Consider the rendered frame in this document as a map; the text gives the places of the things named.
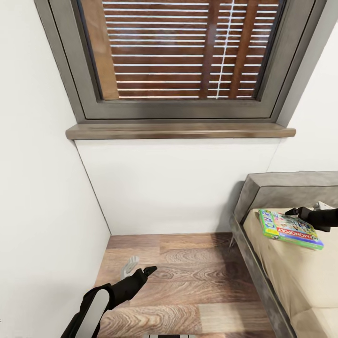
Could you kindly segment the board game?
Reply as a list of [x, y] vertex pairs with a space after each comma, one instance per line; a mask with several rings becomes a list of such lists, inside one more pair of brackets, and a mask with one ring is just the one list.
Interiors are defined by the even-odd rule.
[[323, 243], [314, 226], [298, 218], [261, 208], [257, 211], [262, 234], [266, 237], [321, 250]]

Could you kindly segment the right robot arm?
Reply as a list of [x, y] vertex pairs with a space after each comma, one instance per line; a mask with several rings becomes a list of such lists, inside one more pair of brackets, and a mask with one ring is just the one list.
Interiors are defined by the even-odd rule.
[[285, 215], [297, 215], [299, 219], [324, 232], [330, 232], [331, 227], [338, 227], [338, 208], [334, 209], [320, 201], [313, 208], [313, 211], [306, 207], [293, 208]]

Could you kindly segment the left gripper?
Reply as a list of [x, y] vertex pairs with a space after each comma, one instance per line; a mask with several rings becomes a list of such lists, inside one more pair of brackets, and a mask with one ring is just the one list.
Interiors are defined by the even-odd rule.
[[136, 270], [135, 273], [130, 277], [121, 280], [120, 283], [123, 285], [125, 290], [125, 298], [123, 303], [134, 298], [138, 291], [146, 284], [148, 276], [156, 270], [156, 266], [146, 267], [143, 271], [140, 268]]

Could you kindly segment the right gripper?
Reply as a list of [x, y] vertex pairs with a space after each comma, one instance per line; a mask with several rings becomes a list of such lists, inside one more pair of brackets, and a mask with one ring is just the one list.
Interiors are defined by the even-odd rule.
[[333, 227], [325, 219], [324, 212], [326, 210], [312, 211], [306, 207], [293, 208], [287, 212], [285, 215], [297, 215], [299, 219], [309, 223], [318, 230], [324, 232], [330, 232], [330, 228]]

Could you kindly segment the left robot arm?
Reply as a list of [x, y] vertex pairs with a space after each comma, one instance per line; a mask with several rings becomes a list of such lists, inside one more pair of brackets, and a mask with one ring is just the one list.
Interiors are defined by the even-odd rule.
[[61, 338], [97, 338], [100, 330], [100, 320], [107, 309], [131, 300], [146, 284], [148, 276], [157, 270], [156, 266], [132, 270], [139, 263], [139, 258], [133, 256], [121, 269], [121, 281], [96, 287], [87, 292], [80, 306], [80, 311], [73, 316]]

